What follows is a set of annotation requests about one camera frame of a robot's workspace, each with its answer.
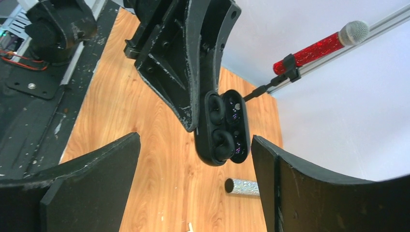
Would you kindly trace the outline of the black earbud charging case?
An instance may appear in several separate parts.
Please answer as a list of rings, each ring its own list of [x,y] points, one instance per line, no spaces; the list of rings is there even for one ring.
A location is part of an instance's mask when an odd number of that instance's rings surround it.
[[[211,95],[220,96],[224,102],[225,116],[220,125],[213,125],[209,118],[208,100]],[[250,151],[249,124],[246,103],[236,90],[230,89],[221,95],[210,91],[200,98],[199,124],[194,131],[194,141],[199,158],[209,166],[222,166],[228,161],[215,158],[216,145],[212,133],[218,129],[228,131],[234,139],[234,154],[228,160],[243,163]]]

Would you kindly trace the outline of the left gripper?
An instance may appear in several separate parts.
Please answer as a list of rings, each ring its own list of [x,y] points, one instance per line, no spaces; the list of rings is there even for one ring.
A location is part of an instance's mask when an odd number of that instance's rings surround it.
[[[124,0],[140,24],[124,53],[186,131],[199,120],[199,94],[219,88],[223,51],[241,14],[234,0]]]

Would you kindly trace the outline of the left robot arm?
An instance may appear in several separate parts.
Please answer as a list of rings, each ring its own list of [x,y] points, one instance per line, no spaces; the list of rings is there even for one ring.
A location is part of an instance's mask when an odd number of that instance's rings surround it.
[[[241,9],[233,0],[119,0],[140,24],[126,40],[125,56],[141,79],[171,108],[186,131],[221,125],[222,55]],[[97,22],[83,0],[22,0],[34,52],[47,62],[91,39]]]

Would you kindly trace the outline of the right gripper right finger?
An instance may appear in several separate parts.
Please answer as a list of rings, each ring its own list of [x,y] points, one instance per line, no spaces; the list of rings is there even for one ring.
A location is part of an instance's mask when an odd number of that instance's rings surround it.
[[[407,232],[410,178],[369,181],[299,158],[261,136],[251,144],[269,232]]]

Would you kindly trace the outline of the black earbud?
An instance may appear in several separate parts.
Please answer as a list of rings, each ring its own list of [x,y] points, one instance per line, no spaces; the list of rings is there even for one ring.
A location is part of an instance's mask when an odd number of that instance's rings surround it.
[[[225,106],[222,98],[211,95],[208,100],[209,118],[213,125],[220,125],[225,116]]]
[[[234,139],[232,135],[226,130],[215,130],[212,133],[213,142],[216,145],[214,149],[215,158],[218,161],[225,161],[230,159],[235,150]]]

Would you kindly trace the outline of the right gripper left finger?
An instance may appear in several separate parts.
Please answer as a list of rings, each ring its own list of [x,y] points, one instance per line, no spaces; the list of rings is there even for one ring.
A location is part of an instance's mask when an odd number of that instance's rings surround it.
[[[119,231],[140,149],[131,132],[22,179],[1,180],[1,231]]]

